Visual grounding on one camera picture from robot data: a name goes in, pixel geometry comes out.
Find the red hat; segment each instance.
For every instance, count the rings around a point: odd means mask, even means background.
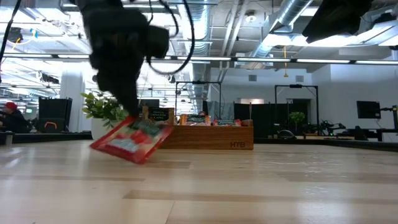
[[[16,109],[18,109],[18,106],[15,103],[13,103],[13,102],[7,102],[6,103],[6,108],[10,108],[12,110],[16,110]]]

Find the black metal stand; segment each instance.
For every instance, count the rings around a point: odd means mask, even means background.
[[[218,117],[221,119],[221,82],[202,82],[202,81],[192,81],[192,82],[175,82],[175,115],[177,115],[177,92],[178,92],[178,84],[180,83],[191,83],[192,85],[205,85],[205,84],[218,84],[220,88],[220,108],[218,108]]]
[[[289,88],[303,88],[303,87],[307,87],[307,88],[314,88],[315,89],[315,98],[317,101],[317,129],[318,129],[318,135],[321,135],[320,132],[320,125],[319,125],[319,99],[318,99],[318,86],[315,85],[275,85],[275,121],[277,121],[277,117],[278,117],[278,96],[277,96],[277,90],[278,87],[289,87]]]

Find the silver ductwork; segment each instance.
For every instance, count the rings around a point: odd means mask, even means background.
[[[294,22],[299,18],[301,13],[312,3],[313,0],[284,0],[279,11],[273,15],[267,16],[264,21],[263,36],[264,40],[269,32],[291,32],[293,30]],[[252,52],[251,57],[266,57],[272,45],[267,45],[264,40]],[[247,63],[241,68],[255,69],[264,68],[265,65],[260,65],[257,62]]]
[[[196,40],[206,40],[208,38],[208,22],[209,22],[209,16],[210,16],[210,8],[209,6],[205,4],[191,4],[189,6],[191,15],[192,15],[192,20],[193,20],[193,26],[195,28],[195,39]],[[182,29],[185,33],[184,36],[188,39],[191,39],[191,33],[190,33],[190,24],[189,24],[189,19],[187,12],[184,8],[184,6],[179,5],[178,6],[178,11],[181,15],[181,20],[183,22],[184,29]],[[186,43],[185,44],[187,51],[190,50],[191,44]],[[209,54],[209,45],[207,42],[200,42],[196,41],[195,42],[195,50],[193,51],[194,55],[197,56],[208,56]],[[193,80],[192,81],[210,81],[210,65],[206,63],[193,63],[192,64],[192,72],[193,72]],[[203,89],[208,91],[208,85],[205,87],[203,86],[198,86],[198,85],[193,85],[193,97],[195,98],[196,104],[197,104],[197,110],[201,111],[202,110],[202,102],[203,102]]]

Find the red snack bag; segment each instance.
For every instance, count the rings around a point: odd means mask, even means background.
[[[135,164],[144,164],[172,130],[171,126],[158,126],[129,116],[90,147]]]
[[[213,126],[242,126],[242,122],[240,119],[236,120],[213,120]]]

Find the potted plant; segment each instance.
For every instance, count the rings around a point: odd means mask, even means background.
[[[305,119],[305,115],[303,112],[291,112],[289,118],[294,122],[295,130],[297,131],[297,123],[302,122]]]
[[[94,140],[104,136],[111,128],[127,117],[121,105],[113,98],[106,97],[103,93],[82,93],[85,97],[83,112],[91,120],[91,135]]]

